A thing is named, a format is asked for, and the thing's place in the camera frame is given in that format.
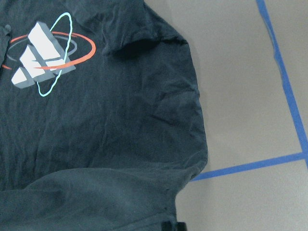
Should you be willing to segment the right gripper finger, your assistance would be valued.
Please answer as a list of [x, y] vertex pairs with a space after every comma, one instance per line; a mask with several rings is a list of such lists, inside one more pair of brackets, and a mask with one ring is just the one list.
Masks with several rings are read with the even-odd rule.
[[161, 223], [161, 231], [187, 231], [187, 226], [185, 222], [165, 221]]

